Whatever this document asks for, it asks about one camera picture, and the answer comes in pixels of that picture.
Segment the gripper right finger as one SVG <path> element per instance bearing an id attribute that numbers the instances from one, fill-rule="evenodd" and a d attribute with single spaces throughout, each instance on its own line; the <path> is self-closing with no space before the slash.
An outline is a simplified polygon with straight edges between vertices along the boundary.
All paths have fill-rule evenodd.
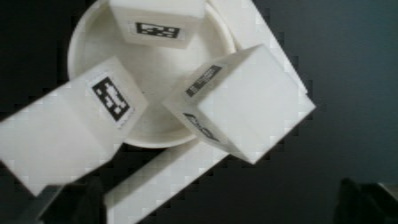
<path id="1" fill-rule="evenodd" d="M 398 183 L 341 180 L 334 224 L 398 224 Z"/>

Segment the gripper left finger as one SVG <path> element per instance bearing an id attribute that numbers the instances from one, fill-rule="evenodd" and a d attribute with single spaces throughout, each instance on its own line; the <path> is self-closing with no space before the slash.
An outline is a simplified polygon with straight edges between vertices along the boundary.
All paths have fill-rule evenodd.
<path id="1" fill-rule="evenodd" d="M 106 224 L 97 179 L 44 187 L 23 212 L 23 224 Z"/>

